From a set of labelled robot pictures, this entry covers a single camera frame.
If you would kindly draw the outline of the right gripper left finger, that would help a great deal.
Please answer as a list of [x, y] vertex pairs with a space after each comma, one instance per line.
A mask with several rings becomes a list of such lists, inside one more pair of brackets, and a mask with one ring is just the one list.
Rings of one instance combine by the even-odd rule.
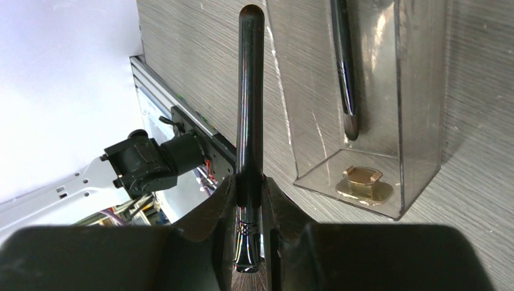
[[229, 290], [235, 184], [169, 226], [19, 230], [1, 247], [1, 289]]

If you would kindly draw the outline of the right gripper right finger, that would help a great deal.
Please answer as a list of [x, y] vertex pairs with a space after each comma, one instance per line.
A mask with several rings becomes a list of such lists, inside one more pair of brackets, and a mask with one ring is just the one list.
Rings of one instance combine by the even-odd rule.
[[267, 178], [268, 290], [492, 290], [473, 246], [437, 224], [316, 222]]

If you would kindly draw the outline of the clear drawer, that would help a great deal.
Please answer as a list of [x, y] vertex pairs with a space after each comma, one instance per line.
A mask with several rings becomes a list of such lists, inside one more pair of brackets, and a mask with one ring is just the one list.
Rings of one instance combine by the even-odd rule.
[[399, 220], [441, 167], [446, 1], [346, 1], [359, 136], [349, 140], [330, 1], [267, 1], [294, 186]]

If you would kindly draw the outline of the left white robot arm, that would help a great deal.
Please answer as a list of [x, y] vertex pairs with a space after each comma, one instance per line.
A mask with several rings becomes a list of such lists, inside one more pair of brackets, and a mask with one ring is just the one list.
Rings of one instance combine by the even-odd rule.
[[185, 133], [158, 144], [143, 130], [76, 173], [1, 204], [1, 241], [32, 226], [72, 225], [133, 198], [171, 189], [204, 165], [205, 142]]

